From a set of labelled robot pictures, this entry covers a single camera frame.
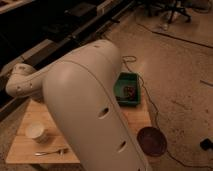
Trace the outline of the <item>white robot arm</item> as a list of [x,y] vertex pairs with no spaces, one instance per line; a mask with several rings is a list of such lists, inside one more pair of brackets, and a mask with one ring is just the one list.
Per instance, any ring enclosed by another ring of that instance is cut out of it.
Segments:
[[100,39],[40,70],[16,64],[6,92],[40,96],[86,171],[152,171],[114,95],[121,68],[119,48]]

